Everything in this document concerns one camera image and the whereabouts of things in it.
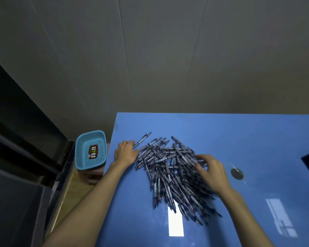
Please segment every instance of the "person's right arm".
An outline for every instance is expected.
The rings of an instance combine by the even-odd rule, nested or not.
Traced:
[[[196,155],[196,157],[207,162],[207,171],[198,163],[196,164],[196,169],[226,206],[241,245],[243,247],[273,246],[266,233],[249,211],[242,196],[231,187],[221,162],[207,154]]]

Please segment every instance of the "gray wall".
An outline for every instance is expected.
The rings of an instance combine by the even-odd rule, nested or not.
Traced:
[[[0,0],[0,64],[73,139],[117,112],[309,114],[309,0]]]

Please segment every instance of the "blue plastic basket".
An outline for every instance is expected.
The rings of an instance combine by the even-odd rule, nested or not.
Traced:
[[[84,133],[75,144],[74,163],[77,169],[85,170],[101,166],[107,157],[106,139],[103,131]]]

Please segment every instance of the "pile of pens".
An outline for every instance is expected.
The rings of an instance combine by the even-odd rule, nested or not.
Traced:
[[[151,134],[147,133],[134,144],[136,148]],[[135,169],[144,168],[153,191],[153,207],[156,208],[164,198],[165,203],[176,213],[176,206],[187,220],[202,224],[197,214],[208,224],[211,214],[221,216],[206,199],[214,199],[215,193],[198,174],[194,165],[194,151],[174,138],[171,148],[165,147],[169,140],[156,138],[140,149]],[[201,166],[207,164],[197,161]]]

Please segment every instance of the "blue tabletop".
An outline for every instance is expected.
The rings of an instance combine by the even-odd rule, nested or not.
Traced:
[[[309,246],[309,115],[118,113],[105,171],[123,140],[152,132],[171,136],[197,154],[208,153],[225,166],[256,220],[276,246]],[[239,168],[242,180],[231,176]],[[208,226],[183,218],[183,237],[170,237],[168,208],[152,208],[144,170],[132,165],[122,176],[96,246],[240,246],[232,220],[220,199]]]

